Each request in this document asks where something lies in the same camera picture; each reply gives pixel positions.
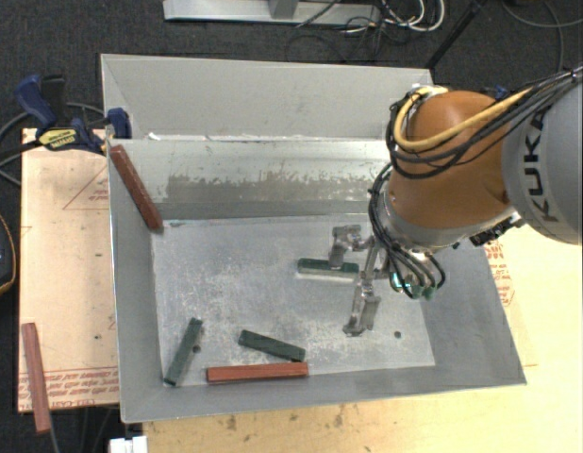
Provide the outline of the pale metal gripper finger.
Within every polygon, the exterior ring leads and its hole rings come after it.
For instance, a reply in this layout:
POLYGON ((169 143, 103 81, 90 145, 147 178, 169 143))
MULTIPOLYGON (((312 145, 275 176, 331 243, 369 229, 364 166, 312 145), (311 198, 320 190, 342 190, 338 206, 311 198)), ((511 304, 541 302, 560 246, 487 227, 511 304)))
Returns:
POLYGON ((332 237, 328 264, 334 270, 342 268, 346 252, 358 252, 366 248, 367 241, 361 236, 361 225, 334 226, 332 237))
POLYGON ((375 325, 375 316, 381 302, 381 297, 375 295, 371 285, 359 283, 355 288, 350 318, 342 328, 349 337, 360 336, 375 325))

